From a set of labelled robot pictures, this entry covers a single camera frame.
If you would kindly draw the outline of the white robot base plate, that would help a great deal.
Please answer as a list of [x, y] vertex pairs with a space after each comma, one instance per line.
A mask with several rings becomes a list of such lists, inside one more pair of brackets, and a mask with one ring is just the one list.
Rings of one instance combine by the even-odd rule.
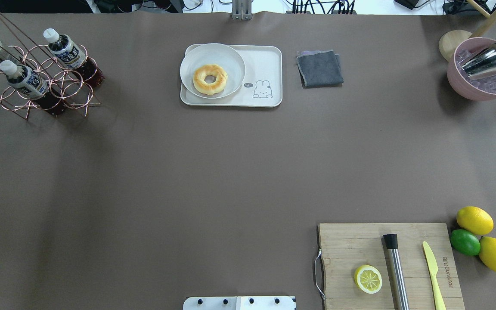
[[294, 296], [217, 296], [191, 297], [183, 310], [295, 310]]

